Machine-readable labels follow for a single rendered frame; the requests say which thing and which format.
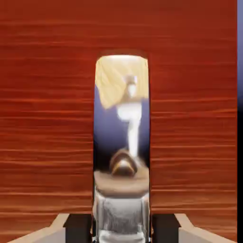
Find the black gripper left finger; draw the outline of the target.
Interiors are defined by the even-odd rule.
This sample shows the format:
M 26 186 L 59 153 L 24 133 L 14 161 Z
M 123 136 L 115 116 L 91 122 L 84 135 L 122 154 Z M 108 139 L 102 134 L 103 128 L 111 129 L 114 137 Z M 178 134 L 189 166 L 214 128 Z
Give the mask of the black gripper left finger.
M 93 243 L 90 214 L 58 214 L 49 227 L 7 243 Z

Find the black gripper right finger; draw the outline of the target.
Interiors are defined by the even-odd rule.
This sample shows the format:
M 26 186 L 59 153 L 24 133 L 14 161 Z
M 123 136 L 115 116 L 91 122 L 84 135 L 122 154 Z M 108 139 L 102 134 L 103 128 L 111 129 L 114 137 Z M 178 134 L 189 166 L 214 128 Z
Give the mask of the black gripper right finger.
M 154 214 L 152 243 L 235 243 L 195 227 L 186 214 Z

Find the shiny curved metal handle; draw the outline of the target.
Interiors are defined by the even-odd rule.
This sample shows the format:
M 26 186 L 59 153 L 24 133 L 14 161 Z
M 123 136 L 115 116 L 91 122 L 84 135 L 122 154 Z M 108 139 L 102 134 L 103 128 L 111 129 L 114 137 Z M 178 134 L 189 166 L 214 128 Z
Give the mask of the shiny curved metal handle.
M 109 54 L 95 66 L 93 236 L 150 241 L 150 84 L 147 58 Z

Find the red-brown wooden cabinet door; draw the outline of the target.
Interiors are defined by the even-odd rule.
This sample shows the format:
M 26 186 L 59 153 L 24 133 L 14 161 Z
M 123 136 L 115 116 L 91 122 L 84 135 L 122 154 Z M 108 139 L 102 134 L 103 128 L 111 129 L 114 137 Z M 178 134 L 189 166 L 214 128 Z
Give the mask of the red-brown wooden cabinet door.
M 92 208 L 95 62 L 150 67 L 151 207 L 237 239 L 237 0 L 0 0 L 0 243 Z

